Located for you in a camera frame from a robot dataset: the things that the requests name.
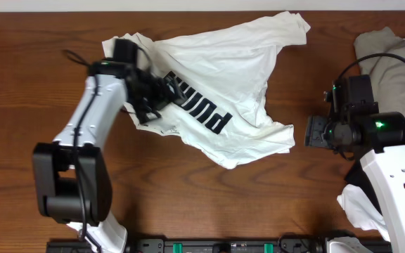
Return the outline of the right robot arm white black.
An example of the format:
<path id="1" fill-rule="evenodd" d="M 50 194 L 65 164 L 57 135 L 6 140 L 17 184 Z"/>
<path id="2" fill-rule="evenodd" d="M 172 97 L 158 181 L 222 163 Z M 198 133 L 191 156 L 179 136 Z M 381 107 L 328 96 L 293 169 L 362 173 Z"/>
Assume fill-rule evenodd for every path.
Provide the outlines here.
<path id="1" fill-rule="evenodd" d="M 405 252 L 405 119 L 398 112 L 308 119 L 304 144 L 353 160 L 378 201 L 393 252 Z"/>

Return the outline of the white Puma t-shirt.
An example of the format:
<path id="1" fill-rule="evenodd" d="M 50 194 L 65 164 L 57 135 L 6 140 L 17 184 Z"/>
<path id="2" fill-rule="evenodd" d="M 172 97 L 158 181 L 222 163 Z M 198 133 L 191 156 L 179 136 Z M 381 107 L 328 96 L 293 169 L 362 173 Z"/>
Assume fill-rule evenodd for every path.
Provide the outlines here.
<path id="1" fill-rule="evenodd" d="M 186 96 L 169 104 L 160 118 L 139 130 L 178 136 L 218 165 L 233 169 L 263 157 L 288 153 L 294 127 L 265 110 L 268 79 L 286 46 L 304 45 L 309 24 L 298 13 L 282 12 L 223 30 L 153 41 L 140 33 L 127 39 L 146 51 L 142 65 L 178 82 Z"/>

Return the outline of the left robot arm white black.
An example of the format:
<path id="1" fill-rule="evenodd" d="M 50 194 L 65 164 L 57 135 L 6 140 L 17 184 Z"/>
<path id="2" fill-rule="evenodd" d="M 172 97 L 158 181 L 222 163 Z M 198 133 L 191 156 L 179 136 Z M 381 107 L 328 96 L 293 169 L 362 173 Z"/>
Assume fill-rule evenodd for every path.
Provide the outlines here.
<path id="1" fill-rule="evenodd" d="M 32 154 L 37 204 L 42 216 L 78 232 L 69 252 L 128 252 L 127 229 L 111 212 L 113 188 L 103 146 L 126 102 L 142 123 L 160 118 L 159 110 L 180 103 L 175 78 L 160 78 L 135 63 L 104 59 L 87 64 L 86 88 L 66 127 Z"/>

